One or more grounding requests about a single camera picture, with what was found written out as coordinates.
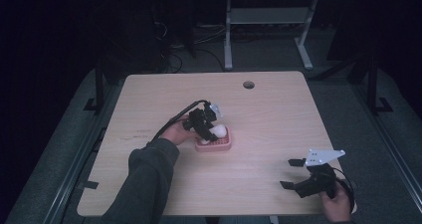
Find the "hand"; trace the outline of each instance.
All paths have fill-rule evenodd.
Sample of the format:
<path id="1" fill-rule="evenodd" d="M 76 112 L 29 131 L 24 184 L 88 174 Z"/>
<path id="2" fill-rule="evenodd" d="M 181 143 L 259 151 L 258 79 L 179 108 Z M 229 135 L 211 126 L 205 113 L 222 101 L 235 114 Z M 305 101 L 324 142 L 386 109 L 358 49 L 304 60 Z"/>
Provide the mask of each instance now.
<path id="1" fill-rule="evenodd" d="M 330 199 L 326 192 L 320 192 L 319 197 L 322 201 L 323 214 L 329 222 L 350 221 L 350 201 L 344 188 L 335 183 L 335 197 Z"/>
<path id="2" fill-rule="evenodd" d="M 166 129 L 160 137 L 168 139 L 176 145 L 179 145 L 188 138 L 199 138 L 200 135 L 197 132 L 184 129 L 182 122 L 187 118 L 187 115 L 182 116 L 179 121 Z"/>

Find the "white stand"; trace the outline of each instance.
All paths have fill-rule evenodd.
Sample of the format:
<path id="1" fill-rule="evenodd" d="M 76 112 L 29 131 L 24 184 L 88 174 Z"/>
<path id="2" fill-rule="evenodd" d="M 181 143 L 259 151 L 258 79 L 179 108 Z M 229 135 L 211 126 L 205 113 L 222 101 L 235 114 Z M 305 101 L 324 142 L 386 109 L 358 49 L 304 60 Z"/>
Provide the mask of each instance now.
<path id="1" fill-rule="evenodd" d="M 304 24 L 304 29 L 295 38 L 304 67 L 313 69 L 313 64 L 305 48 L 305 39 L 313 20 L 317 0 L 312 0 L 310 7 L 294 8 L 232 8 L 231 0 L 227 0 L 226 11 L 226 39 L 224 41 L 225 70 L 233 69 L 232 48 L 230 45 L 231 24 Z"/>

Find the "wooden table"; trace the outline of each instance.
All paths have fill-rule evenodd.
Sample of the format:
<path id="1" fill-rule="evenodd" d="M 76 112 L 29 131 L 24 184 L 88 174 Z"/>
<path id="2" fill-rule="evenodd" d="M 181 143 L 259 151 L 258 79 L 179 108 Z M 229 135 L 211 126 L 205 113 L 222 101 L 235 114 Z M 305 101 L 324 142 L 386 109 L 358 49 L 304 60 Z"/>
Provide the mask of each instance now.
<path id="1" fill-rule="evenodd" d="M 255 87 L 245 89 L 245 82 Z M 309 178 L 288 159 L 310 148 L 332 149 L 304 76 L 299 72 L 139 75 L 126 79 L 78 213 L 101 216 L 127 177 L 132 150 L 142 148 L 174 115 L 198 100 L 218 104 L 231 128 L 232 148 L 180 156 L 164 215 L 293 215 L 321 213 L 317 195 L 300 198 L 280 180 Z M 330 163 L 340 168 L 337 160 Z"/>

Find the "dark wall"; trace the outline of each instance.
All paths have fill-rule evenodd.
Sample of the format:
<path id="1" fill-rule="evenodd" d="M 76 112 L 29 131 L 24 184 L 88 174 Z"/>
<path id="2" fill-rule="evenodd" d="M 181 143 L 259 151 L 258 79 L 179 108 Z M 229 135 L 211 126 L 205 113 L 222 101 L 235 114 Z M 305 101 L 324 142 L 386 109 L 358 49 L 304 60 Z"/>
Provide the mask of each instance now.
<path id="1" fill-rule="evenodd" d="M 95 60 L 69 0 L 0 2 L 3 222 Z"/>
<path id="2" fill-rule="evenodd" d="M 352 0 L 341 17 L 328 58 L 371 53 L 422 118 L 422 0 Z"/>

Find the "hole in table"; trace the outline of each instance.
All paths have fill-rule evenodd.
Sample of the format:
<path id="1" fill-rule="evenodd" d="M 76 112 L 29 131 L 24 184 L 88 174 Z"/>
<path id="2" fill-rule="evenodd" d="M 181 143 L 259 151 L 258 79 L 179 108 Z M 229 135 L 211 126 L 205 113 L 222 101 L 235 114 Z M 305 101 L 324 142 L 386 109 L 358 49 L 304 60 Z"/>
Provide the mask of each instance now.
<path id="1" fill-rule="evenodd" d="M 253 82 L 249 82 L 248 81 L 248 82 L 244 82 L 243 83 L 243 87 L 246 88 L 246 89 L 248 89 L 248 90 L 253 89 L 254 86 L 255 86 L 255 83 L 253 83 Z"/>

